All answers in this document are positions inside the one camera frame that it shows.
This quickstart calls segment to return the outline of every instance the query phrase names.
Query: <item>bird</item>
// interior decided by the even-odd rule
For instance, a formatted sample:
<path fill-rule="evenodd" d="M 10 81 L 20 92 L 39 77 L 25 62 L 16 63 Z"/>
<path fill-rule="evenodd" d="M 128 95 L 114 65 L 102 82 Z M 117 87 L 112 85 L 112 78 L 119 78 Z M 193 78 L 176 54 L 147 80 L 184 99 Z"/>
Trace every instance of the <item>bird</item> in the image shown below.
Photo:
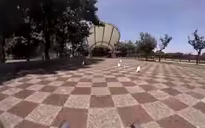
<path fill-rule="evenodd" d="M 140 65 L 137 67 L 137 69 L 136 69 L 136 72 L 140 72 L 140 70 L 141 70 L 141 67 L 140 67 Z"/>

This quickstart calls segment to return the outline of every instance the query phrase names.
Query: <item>distant tree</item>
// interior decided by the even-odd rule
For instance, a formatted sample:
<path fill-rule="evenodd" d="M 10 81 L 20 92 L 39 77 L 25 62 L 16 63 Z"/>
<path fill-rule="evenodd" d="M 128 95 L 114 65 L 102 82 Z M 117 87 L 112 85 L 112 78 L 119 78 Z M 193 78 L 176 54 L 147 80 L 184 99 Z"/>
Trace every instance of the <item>distant tree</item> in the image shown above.
<path fill-rule="evenodd" d="M 149 33 L 140 33 L 140 40 L 136 41 L 137 51 L 143 54 L 148 60 L 149 55 L 153 53 L 156 48 L 157 41 Z"/>
<path fill-rule="evenodd" d="M 165 34 L 164 37 L 160 38 L 161 43 L 158 44 L 159 46 L 159 50 L 158 50 L 158 54 L 159 54 L 159 62 L 161 60 L 161 55 L 163 53 L 163 50 L 167 47 L 167 45 L 170 43 L 170 41 L 172 40 L 172 37 Z"/>
<path fill-rule="evenodd" d="M 198 30 L 195 30 L 193 33 L 194 39 L 190 40 L 190 37 L 188 36 L 188 43 L 197 51 L 196 56 L 196 64 L 199 62 L 199 56 L 201 55 L 201 52 L 203 49 L 205 49 L 205 38 L 204 36 L 198 35 Z"/>

